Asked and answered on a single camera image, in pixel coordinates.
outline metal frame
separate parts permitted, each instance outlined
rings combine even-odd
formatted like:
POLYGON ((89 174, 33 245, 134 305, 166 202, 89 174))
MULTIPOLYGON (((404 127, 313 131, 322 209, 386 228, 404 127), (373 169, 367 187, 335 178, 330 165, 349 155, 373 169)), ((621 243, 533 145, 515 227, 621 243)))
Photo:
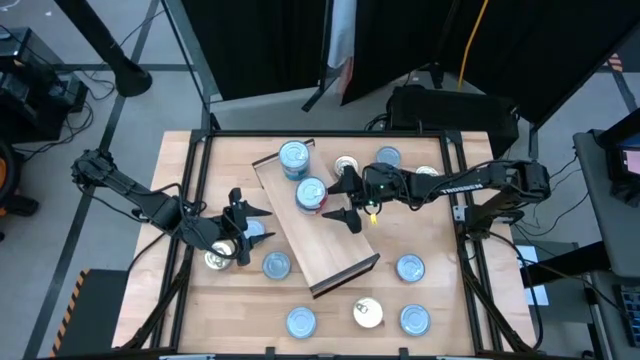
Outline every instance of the metal frame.
MULTIPOLYGON (((183 174, 183 189, 184 191, 188 191, 189 184, 191 182, 191 173, 194 168, 195 162, 195 153, 198 144, 203 141, 204 142, 204 152, 202 155, 202 161, 200 164, 200 173, 198 175, 198 185, 196 187, 195 201, 202 200, 204 195, 204 184, 206 182, 207 176, 207 168, 209 164, 209 158, 211 156, 211 148, 213 139, 215 137, 367 137, 367 138, 406 138, 406 137, 419 137, 419 138, 437 138, 440 142, 440 150, 442 154, 442 162, 444 165, 445 173, 451 174, 453 173, 451 158, 449 153, 449 142, 452 142, 455 145, 456 149, 456 157, 458 159, 458 166, 460 171, 464 171, 467 169, 466 158, 464 156, 464 148, 462 146, 462 137, 459 132, 456 131, 425 131, 422 133, 417 133, 415 131, 390 131, 390 132, 367 132, 367 131, 272 131, 272 130, 221 130, 217 126, 217 122, 215 121, 215 116, 211 114, 209 122, 209 127, 200 130, 193 130, 191 133, 191 138, 189 142, 189 149, 187 152, 187 161, 185 164, 185 173, 183 174)), ((451 211, 453 212, 453 206, 458 205, 458 199, 456 195, 449 195, 449 201, 452 205, 451 211)), ((465 194, 465 202, 467 205, 473 204, 473 197, 471 194, 465 194)), ((463 246, 465 242, 465 236, 463 234, 463 229, 459 226, 456 226, 453 223, 454 231, 456 232, 456 241, 457 245, 460 248, 458 251, 459 264, 461 265, 463 261, 468 259, 468 253, 466 251, 466 247, 463 246)), ((171 282, 171 278, 173 276, 173 272, 175 269, 175 260, 178 252, 178 239, 171 239, 171 244, 169 247, 169 251, 167 253, 167 264, 165 266, 165 272, 163 274, 163 283, 162 283, 162 291, 166 291, 168 288, 168 284, 171 282)), ((487 291, 489 296, 491 295, 491 285, 489 281, 489 273, 486 265, 486 259, 482 247, 482 243, 475 242, 474 250, 477 258, 477 267, 480 275, 480 279, 482 282, 482 286, 487 291)), ((191 262, 193 257, 193 249, 187 247, 185 251, 183 261, 191 262)), ((184 285, 184 288, 181 289, 178 301, 176 303, 175 309, 175 317, 172 324, 171 331, 171 341, 170 347, 177 349, 180 341, 180 333, 182 329, 182 322, 184 318, 184 310, 186 306, 186 296, 189 286, 189 280, 184 285)), ((466 300, 466 308, 469 317, 469 326, 471 330, 471 340, 473 344, 473 349, 475 354, 479 354, 482 351, 486 351, 482 344, 482 333, 480 329, 480 321, 478 318, 477 306, 475 295, 472 292, 471 288, 463 282, 465 300, 466 300)), ((493 345, 494 351, 502 351, 502 342, 501 336, 497 330, 495 323, 492 319, 488 318, 489 321, 489 329, 491 335, 491 342, 493 345)), ((162 336, 162 325, 163 321, 159 323, 156 329, 154 329, 151 347, 158 347, 160 343, 160 338, 162 336)), ((402 355, 402 351, 400 352, 400 358, 406 359, 430 359, 435 358, 433 356, 409 356, 408 352, 405 356, 402 355)), ((275 350, 273 348, 267 348, 267 353, 265 354, 216 354, 216 357, 224 357, 228 359, 238 359, 240 357, 248 359, 266 359, 266 358, 275 358, 275 350)), ((345 359, 370 359, 373 358, 371 356, 339 356, 340 358, 345 359)), ((385 359, 397 359, 397 356, 374 356, 376 359, 385 360, 385 359)))

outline can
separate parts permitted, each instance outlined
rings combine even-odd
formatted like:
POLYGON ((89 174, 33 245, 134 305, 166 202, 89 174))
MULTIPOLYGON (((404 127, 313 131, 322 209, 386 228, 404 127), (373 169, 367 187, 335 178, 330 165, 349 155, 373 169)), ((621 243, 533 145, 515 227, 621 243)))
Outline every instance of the can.
POLYGON ((351 156, 340 156, 337 158, 336 162, 333 164, 333 171, 336 175, 341 176, 344 173, 344 168, 348 165, 353 166, 356 173, 358 172, 358 162, 351 156))
POLYGON ((353 304, 353 317, 363 328, 374 328, 382 322, 382 306, 374 298, 361 298, 353 304))
POLYGON ((400 151, 392 146, 384 146, 376 153, 376 162, 398 167, 400 166, 400 160, 400 151))
POLYGON ((264 257, 262 271, 269 279, 284 280, 291 272, 291 261, 287 254, 274 251, 264 257))
POLYGON ((244 237, 248 239, 252 236, 264 235, 266 232, 267 229, 260 220, 247 219, 247 230, 244 231, 244 237))
POLYGON ((438 170, 432 168, 431 166, 420 166, 418 170, 416 170, 416 174, 427 174, 431 176, 438 176, 438 170))
POLYGON ((314 215, 327 202, 327 188, 322 180, 316 177, 303 179, 296 188, 296 205, 302 213, 314 215))
POLYGON ((396 263, 396 273, 406 282, 420 281, 424 276, 424 263, 417 255, 404 255, 396 263))
POLYGON ((280 147, 280 163, 289 180, 302 180, 309 173, 309 148, 301 141, 288 141, 280 147))
MULTIPOLYGON (((221 254, 231 255, 232 253, 231 247, 223 242, 215 242, 211 247, 221 254)), ((213 270, 225 270, 231 266, 231 259, 223 259, 211 251, 204 254, 204 262, 213 270)))
POLYGON ((400 327, 411 336, 422 336, 431 327, 431 316, 420 305, 407 305, 400 313, 400 327))
POLYGON ((297 307, 287 316, 287 331, 296 339, 306 339, 316 331, 316 316, 304 306, 297 307))

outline black cloth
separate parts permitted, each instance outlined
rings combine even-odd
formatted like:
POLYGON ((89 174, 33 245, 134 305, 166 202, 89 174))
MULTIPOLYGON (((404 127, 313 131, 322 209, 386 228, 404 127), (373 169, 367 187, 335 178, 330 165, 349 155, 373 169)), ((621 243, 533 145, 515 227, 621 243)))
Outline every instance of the black cloth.
POLYGON ((225 100, 317 86, 324 0, 183 0, 225 100))
MULTIPOLYGON (((359 0, 354 101, 433 56, 451 0, 359 0)), ((482 1, 462 1, 441 58, 457 74, 482 1)), ((544 123, 640 22, 640 1, 493 0, 467 59, 465 80, 512 98, 522 116, 544 123)))

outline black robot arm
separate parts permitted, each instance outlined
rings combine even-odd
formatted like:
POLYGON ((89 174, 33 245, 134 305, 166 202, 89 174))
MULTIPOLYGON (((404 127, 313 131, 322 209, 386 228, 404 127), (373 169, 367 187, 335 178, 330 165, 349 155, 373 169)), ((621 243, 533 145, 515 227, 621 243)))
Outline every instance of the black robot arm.
POLYGON ((457 206, 454 208, 456 222, 464 223, 470 233, 485 235, 495 220, 513 223, 523 213, 518 208, 523 204, 537 203, 547 199, 549 174, 536 162, 495 160, 474 166, 452 175, 431 176, 416 174, 384 163, 374 163, 362 170, 360 177, 353 167, 344 168, 338 182, 328 189, 329 194, 346 193, 351 209, 340 209, 324 213, 329 219, 345 222, 351 232, 362 230, 358 209, 371 214, 382 210, 388 201, 400 201, 413 211, 424 204, 435 201, 442 195, 495 189, 500 193, 483 205, 457 206))
POLYGON ((106 151, 85 151, 73 166, 73 181, 80 187, 94 185, 107 187, 137 206, 132 215, 141 222, 148 222, 169 236, 182 239, 197 249, 214 252, 225 259, 236 259, 238 265, 250 262, 249 252, 254 245, 273 233, 245 238, 248 216, 267 216, 270 212, 256 209, 246 201, 241 201, 242 193, 234 188, 229 193, 229 206, 222 209, 222 215, 210 218, 198 216, 202 204, 186 201, 181 195, 169 196, 165 190, 179 184, 171 184, 160 190, 149 190, 135 180, 118 171, 111 154, 106 151), (214 242, 231 240, 232 254, 222 254, 211 247, 214 242))

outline gray floor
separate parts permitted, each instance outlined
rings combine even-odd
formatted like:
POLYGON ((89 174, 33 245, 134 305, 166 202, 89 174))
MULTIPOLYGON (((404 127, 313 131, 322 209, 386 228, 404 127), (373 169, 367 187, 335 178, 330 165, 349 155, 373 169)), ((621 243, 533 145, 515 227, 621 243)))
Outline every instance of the gray floor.
MULTIPOLYGON (((93 0, 90 3, 116 39, 124 38, 138 26, 149 7, 149 0, 93 0)), ((0 12, 0 23, 7 27, 32 27, 67 63, 100 62, 97 54, 51 0, 22 1, 9 11, 0 12)), ((128 55, 132 53, 137 38, 138 34, 132 36, 123 46, 128 55)), ((182 63, 163 15, 153 22, 140 61, 182 63)), ((119 168, 145 185, 151 182, 163 132, 198 127, 201 114, 199 99, 187 72, 155 72, 152 75, 154 84, 149 92, 126 100, 110 147, 119 168)), ((109 79, 111 74, 104 72, 100 76, 109 79)), ((625 77, 632 92, 640 96, 640 75, 625 77)), ((430 86, 428 76, 419 76, 417 81, 430 86)), ((453 88, 453 84, 454 79, 446 79, 446 87, 453 88)), ((88 85, 97 94, 105 91, 95 83, 88 82, 88 85)), ((300 107, 314 89, 223 102, 215 104, 212 109, 223 128, 360 129, 384 110, 391 89, 392 86, 387 86, 345 107, 339 107, 338 96, 328 94, 310 113, 302 112, 300 107)), ((0 288, 3 289, 0 294, 1 358, 17 359, 24 354, 80 199, 80 193, 71 183, 69 167, 82 150, 98 146, 115 99, 116 96, 112 95, 99 102, 90 100, 95 113, 92 127, 71 144, 36 156, 26 165, 22 188, 41 202, 39 212, 31 218, 0 219, 0 227, 7 233, 7 239, 0 243, 0 288)), ((541 129, 540 162, 550 172, 555 172, 573 158, 573 133, 607 128, 627 113, 612 76, 594 75, 541 129)), ((71 121, 79 123, 83 116, 86 112, 73 116, 71 121)), ((526 135, 524 122, 520 125, 521 133, 526 135)), ((525 158, 526 149, 526 136, 522 136, 511 150, 510 158, 525 158)), ((570 169, 578 166, 575 163, 570 169)), ((581 174, 573 174, 551 199, 538 208, 542 229, 549 228, 553 219, 579 201, 585 192, 581 174)), ((128 207, 107 191, 99 190, 97 194, 121 208, 128 207)), ((527 221, 532 221, 531 214, 527 215, 527 221)), ((138 224, 101 204, 91 204, 40 356, 48 354, 51 348, 78 272, 84 268, 125 269, 133 257, 138 228, 138 224)), ((552 232, 544 236, 544 240, 585 245, 598 240, 598 237, 593 210, 589 201, 585 201, 565 216, 552 232)), ((583 325, 554 323, 553 319, 545 319, 545 332, 543 349, 552 354, 575 356, 590 347, 583 325)))

